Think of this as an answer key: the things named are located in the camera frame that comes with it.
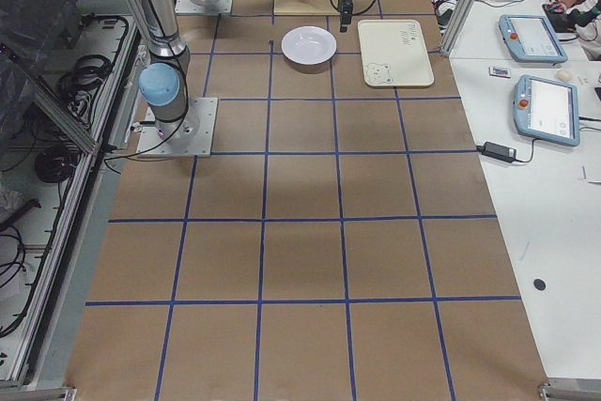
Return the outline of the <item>white round plate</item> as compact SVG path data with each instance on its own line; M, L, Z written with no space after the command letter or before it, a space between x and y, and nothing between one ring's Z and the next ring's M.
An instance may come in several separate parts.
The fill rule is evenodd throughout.
M285 57L292 62L313 66L330 60L337 50L337 42L326 29L307 25L287 32L281 47Z

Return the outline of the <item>cream bear tray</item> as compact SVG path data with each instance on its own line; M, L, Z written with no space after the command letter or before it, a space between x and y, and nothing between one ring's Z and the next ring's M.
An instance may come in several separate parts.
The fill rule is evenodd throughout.
M435 79L415 20L358 22L363 77L372 87L429 87Z

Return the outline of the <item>bamboo cutting board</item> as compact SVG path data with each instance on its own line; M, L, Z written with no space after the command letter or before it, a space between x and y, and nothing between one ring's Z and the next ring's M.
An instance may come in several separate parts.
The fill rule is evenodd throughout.
M336 16L330 0L273 0L275 16Z

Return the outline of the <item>blue teach pendant far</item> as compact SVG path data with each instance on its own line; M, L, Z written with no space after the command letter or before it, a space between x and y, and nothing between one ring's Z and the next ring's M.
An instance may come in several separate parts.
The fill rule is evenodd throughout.
M568 60L547 17L503 14L499 17L499 29L517 62L560 64Z

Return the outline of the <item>blue teach pendant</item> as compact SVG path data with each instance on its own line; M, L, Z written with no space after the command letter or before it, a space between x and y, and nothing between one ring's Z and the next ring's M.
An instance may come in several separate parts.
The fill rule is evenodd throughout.
M522 75L517 81L513 119L520 135L577 147L578 118L578 90L574 85L530 75Z
M560 64L568 60L547 17L503 14L499 17L499 29L517 62Z

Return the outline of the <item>black power adapter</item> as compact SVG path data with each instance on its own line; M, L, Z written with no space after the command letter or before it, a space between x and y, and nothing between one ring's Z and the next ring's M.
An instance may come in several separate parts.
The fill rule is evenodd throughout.
M481 155L494 160L508 163L516 161L516 150L511 147L492 142L484 142L482 145L477 146L476 149Z

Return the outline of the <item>blue teach pendant near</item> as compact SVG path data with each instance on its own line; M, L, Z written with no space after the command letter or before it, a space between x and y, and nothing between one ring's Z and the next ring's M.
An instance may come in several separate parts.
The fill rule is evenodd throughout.
M574 85L530 75L522 75L517 81L513 119L520 135L577 147L578 118L578 90Z

